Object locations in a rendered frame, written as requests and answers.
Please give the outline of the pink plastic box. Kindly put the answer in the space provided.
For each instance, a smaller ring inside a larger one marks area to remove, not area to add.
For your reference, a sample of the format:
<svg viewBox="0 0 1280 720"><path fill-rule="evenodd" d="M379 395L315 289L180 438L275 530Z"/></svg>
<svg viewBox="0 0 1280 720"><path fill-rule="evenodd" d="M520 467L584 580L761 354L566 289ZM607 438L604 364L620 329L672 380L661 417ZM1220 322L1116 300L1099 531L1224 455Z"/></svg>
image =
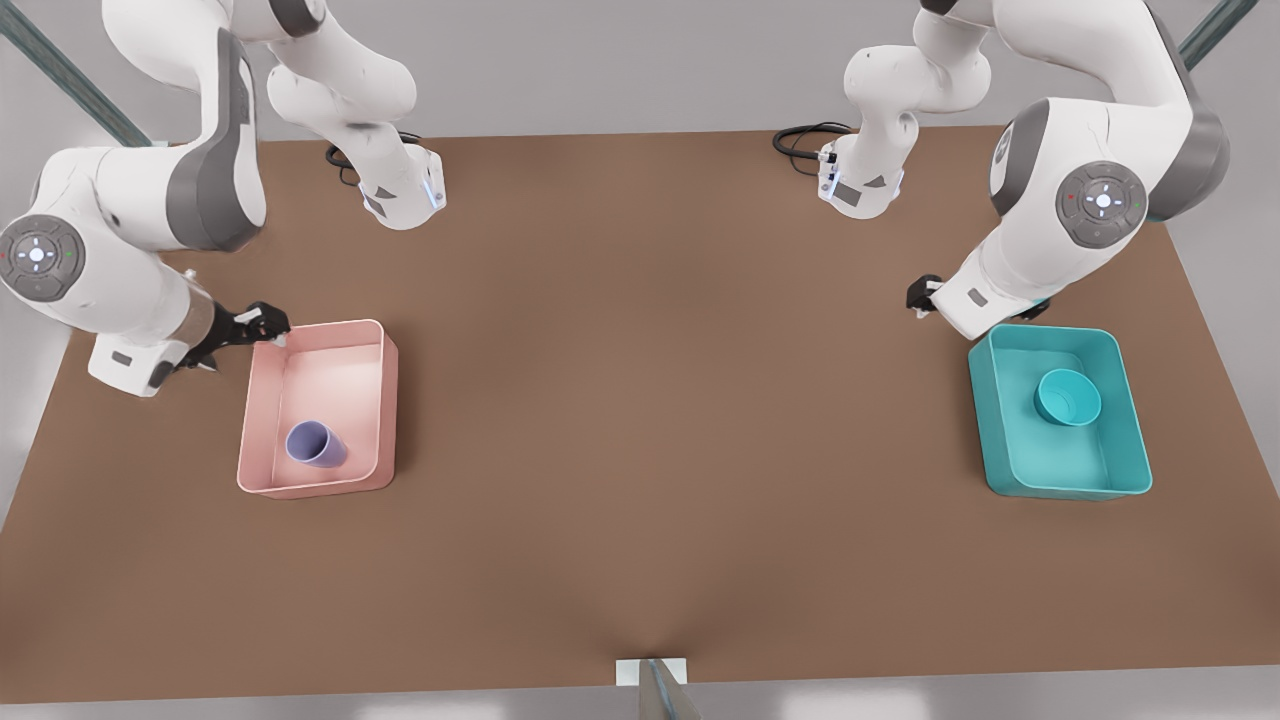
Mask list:
<svg viewBox="0 0 1280 720"><path fill-rule="evenodd" d="M396 474L399 354L374 319L297 325L285 347L253 348L237 468L238 487L269 498L381 489ZM346 443L338 468L285 454L300 421L329 425Z"/></svg>

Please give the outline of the purple cup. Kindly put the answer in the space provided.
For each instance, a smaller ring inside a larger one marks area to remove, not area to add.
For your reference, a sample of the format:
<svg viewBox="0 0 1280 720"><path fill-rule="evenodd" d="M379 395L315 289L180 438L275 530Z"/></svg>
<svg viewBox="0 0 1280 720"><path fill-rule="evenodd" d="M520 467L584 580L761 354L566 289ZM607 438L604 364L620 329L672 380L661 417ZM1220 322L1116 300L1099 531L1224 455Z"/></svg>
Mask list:
<svg viewBox="0 0 1280 720"><path fill-rule="evenodd" d="M316 420L294 424L285 436L285 454L310 468L338 468L348 457L342 438L326 424Z"/></svg>

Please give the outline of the teal bowl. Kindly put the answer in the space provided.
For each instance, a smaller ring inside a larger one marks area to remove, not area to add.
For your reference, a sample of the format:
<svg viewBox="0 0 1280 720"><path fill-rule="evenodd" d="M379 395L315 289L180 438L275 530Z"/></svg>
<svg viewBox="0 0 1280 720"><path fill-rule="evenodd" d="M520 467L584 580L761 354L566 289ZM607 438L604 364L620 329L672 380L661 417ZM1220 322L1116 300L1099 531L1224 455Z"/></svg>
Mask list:
<svg viewBox="0 0 1280 720"><path fill-rule="evenodd" d="M1102 410L1097 386L1083 373L1056 368L1037 382L1033 404L1039 416L1060 427L1088 427Z"/></svg>

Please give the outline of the teal plastic box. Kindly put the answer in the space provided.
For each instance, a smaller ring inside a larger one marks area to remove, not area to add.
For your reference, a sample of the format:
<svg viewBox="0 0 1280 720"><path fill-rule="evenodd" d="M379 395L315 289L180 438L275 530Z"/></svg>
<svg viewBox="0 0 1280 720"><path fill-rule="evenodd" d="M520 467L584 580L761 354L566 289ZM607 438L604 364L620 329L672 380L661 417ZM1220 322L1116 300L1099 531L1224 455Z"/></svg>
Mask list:
<svg viewBox="0 0 1280 720"><path fill-rule="evenodd" d="M1107 501L1153 484L1123 354L1102 329L1002 324L968 354L987 486Z"/></svg>

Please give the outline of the silver frame post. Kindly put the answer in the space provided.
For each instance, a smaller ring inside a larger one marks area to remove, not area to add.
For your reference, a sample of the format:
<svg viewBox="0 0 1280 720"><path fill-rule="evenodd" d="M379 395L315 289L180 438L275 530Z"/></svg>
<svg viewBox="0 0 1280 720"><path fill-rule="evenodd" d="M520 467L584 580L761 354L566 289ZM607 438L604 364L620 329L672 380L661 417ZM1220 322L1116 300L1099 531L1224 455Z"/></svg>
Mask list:
<svg viewBox="0 0 1280 720"><path fill-rule="evenodd" d="M1193 70L1260 4L1260 0L1217 0L1196 28L1178 45L1183 64Z"/></svg>
<svg viewBox="0 0 1280 720"><path fill-rule="evenodd" d="M637 689L637 720L703 720L686 692L687 660L620 659L614 684Z"/></svg>
<svg viewBox="0 0 1280 720"><path fill-rule="evenodd" d="M125 147L168 147L150 138L22 9L0 0L0 37L38 69L100 129Z"/></svg>

